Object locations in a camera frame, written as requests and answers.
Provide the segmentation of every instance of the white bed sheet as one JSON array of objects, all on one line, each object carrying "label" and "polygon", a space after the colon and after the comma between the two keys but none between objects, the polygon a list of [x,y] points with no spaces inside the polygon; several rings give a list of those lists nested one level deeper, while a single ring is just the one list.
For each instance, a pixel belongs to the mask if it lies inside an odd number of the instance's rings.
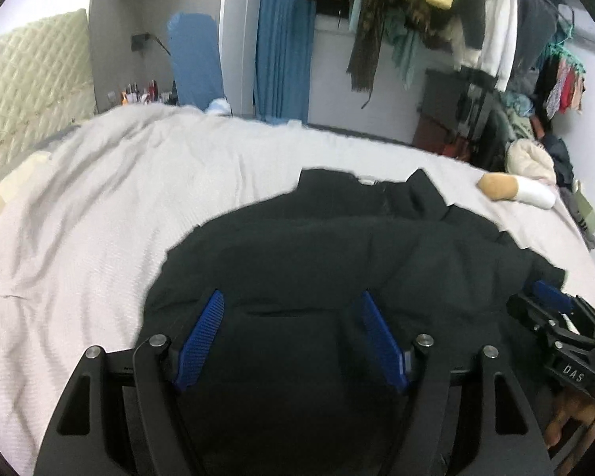
[{"label": "white bed sheet", "polygon": [[300,127],[126,106],[74,133],[0,215],[0,450],[30,475],[84,349],[130,348],[165,252],[195,226],[295,187],[303,168],[405,181],[423,168],[448,203],[568,271],[595,306],[595,265],[557,202],[492,203],[481,171],[404,146]]}]

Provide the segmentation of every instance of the silver bolt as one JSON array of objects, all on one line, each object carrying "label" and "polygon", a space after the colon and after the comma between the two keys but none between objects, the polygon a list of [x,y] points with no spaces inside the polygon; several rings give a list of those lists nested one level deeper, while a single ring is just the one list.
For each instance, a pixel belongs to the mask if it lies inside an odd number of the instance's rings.
[{"label": "silver bolt", "polygon": [[495,359],[498,358],[498,349],[493,345],[486,345],[483,348],[483,354],[488,358]]},{"label": "silver bolt", "polygon": [[98,347],[96,345],[93,345],[92,347],[89,347],[89,348],[86,349],[86,357],[89,360],[95,359],[101,353],[102,353],[102,348],[101,347]]},{"label": "silver bolt", "polygon": [[434,345],[434,338],[432,338],[428,334],[423,333],[423,334],[420,334],[419,336],[417,336],[416,342],[421,347],[432,347]]},{"label": "silver bolt", "polygon": [[150,337],[150,345],[153,347],[162,347],[167,342],[167,337],[164,334],[156,334]]}]

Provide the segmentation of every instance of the cream headboard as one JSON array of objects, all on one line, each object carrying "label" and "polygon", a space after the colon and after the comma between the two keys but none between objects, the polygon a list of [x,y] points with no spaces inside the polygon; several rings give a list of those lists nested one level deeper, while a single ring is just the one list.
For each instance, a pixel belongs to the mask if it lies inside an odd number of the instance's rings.
[{"label": "cream headboard", "polygon": [[94,109],[85,10],[0,36],[0,178],[38,142]]}]

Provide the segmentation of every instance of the blue textured pad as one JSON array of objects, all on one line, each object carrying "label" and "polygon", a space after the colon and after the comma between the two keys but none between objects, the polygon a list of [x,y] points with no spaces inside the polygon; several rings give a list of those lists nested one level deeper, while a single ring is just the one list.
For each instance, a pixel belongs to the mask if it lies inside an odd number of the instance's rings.
[{"label": "blue textured pad", "polygon": [[562,293],[556,287],[551,286],[544,281],[536,281],[533,285],[533,292],[535,297],[548,308],[566,313],[572,313],[574,305],[571,297]]},{"label": "blue textured pad", "polygon": [[216,22],[206,14],[179,12],[167,24],[172,71],[181,105],[204,111],[225,98]]},{"label": "blue textured pad", "polygon": [[405,361],[401,349],[368,292],[362,293],[362,300],[363,323],[379,359],[381,370],[388,384],[403,392],[408,387],[408,379],[405,377]]},{"label": "blue textured pad", "polygon": [[175,379],[175,387],[179,392],[198,381],[224,312],[225,298],[217,290],[210,297],[179,354],[178,374]]}]

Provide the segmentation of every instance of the blue curtain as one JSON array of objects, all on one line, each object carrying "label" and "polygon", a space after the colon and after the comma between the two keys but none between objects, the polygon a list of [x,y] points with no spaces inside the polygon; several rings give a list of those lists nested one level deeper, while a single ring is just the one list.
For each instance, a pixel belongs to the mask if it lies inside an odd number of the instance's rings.
[{"label": "blue curtain", "polygon": [[315,2],[260,0],[255,56],[258,119],[308,122]]}]

